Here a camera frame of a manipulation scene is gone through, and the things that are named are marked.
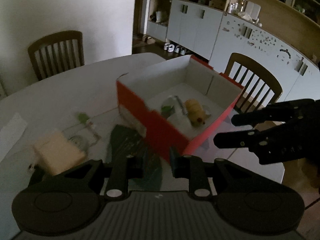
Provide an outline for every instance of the white cabinet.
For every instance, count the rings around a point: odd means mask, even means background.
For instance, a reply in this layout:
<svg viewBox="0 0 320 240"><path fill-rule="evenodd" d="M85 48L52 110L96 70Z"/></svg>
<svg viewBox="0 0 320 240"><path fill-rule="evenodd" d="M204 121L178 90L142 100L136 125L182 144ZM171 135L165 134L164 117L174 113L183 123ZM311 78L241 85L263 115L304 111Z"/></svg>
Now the white cabinet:
<svg viewBox="0 0 320 240"><path fill-rule="evenodd" d="M278 101L285 100L299 77L299 73L295 71L302 57L299 52L255 25L227 15L222 17L209 65L218 72L224 72L232 52L254 59L275 76L283 90Z"/></svg>
<svg viewBox="0 0 320 240"><path fill-rule="evenodd" d="M218 34L223 12L205 6L199 6L200 21L193 51L210 59Z"/></svg>
<svg viewBox="0 0 320 240"><path fill-rule="evenodd" d="M220 29L209 60L209 65L217 72L224 72L233 52L243 52L245 39L243 26L237 23L232 15L222 17Z"/></svg>
<svg viewBox="0 0 320 240"><path fill-rule="evenodd" d="M196 34L199 26L200 9L199 5L188 3L185 5L184 14L180 23L180 40L179 44L193 51Z"/></svg>
<svg viewBox="0 0 320 240"><path fill-rule="evenodd" d="M179 43L180 40L180 23L182 15L184 14L186 2L181 0L172 0L167 39Z"/></svg>
<svg viewBox="0 0 320 240"><path fill-rule="evenodd" d="M161 41L165 41L167 27L159 23L148 21L147 34Z"/></svg>
<svg viewBox="0 0 320 240"><path fill-rule="evenodd" d="M209 59L223 12L181 0L172 0L167 39Z"/></svg>
<svg viewBox="0 0 320 240"><path fill-rule="evenodd" d="M303 76L298 77L286 101L303 98L320 99L320 71L310 61L304 60L304 62L308 67Z"/></svg>

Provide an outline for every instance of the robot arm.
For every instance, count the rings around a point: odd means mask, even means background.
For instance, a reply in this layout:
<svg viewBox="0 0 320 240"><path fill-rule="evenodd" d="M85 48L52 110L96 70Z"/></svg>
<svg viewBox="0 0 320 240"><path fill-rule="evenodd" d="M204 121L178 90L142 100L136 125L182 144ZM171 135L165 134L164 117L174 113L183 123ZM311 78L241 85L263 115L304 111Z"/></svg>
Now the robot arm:
<svg viewBox="0 0 320 240"><path fill-rule="evenodd" d="M300 99L268 105L263 109L234 115L235 126L264 121L281 121L281 125L264 131L244 130L217 134L213 141L218 148L247 147L260 164L307 158L320 164L318 153L320 100Z"/></svg>

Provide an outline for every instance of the bottle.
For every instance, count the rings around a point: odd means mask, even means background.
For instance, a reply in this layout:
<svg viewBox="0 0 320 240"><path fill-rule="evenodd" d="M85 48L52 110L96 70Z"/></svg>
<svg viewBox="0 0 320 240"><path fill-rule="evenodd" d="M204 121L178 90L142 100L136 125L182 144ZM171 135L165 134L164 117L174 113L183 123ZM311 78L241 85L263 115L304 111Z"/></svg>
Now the bottle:
<svg viewBox="0 0 320 240"><path fill-rule="evenodd" d="M243 12L247 5L247 0L238 0L239 2L239 11Z"/></svg>
<svg viewBox="0 0 320 240"><path fill-rule="evenodd" d="M234 4L232 4L232 3L229 4L228 13L232 13L233 5L234 5Z"/></svg>
<svg viewBox="0 0 320 240"><path fill-rule="evenodd" d="M234 3L233 6L232 6L232 13L236 14L237 13L237 10L238 10L238 3Z"/></svg>

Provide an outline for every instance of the white wall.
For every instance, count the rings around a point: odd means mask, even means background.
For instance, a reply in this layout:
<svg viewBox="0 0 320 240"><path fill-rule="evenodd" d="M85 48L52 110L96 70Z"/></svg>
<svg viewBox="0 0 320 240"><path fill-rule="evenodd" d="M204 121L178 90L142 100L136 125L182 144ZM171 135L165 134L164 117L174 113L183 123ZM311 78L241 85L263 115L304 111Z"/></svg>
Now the white wall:
<svg viewBox="0 0 320 240"><path fill-rule="evenodd" d="M27 48L63 30L79 30L90 64L131 54L134 0L0 0L0 79L8 94L36 76Z"/></svg>

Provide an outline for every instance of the white paper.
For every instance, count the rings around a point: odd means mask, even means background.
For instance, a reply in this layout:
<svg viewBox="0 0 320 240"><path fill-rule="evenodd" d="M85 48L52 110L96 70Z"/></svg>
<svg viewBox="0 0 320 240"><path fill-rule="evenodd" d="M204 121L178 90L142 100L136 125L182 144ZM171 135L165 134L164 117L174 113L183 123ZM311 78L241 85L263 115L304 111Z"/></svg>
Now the white paper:
<svg viewBox="0 0 320 240"><path fill-rule="evenodd" d="M28 123L15 113L7 125L0 130L0 162L20 139Z"/></svg>

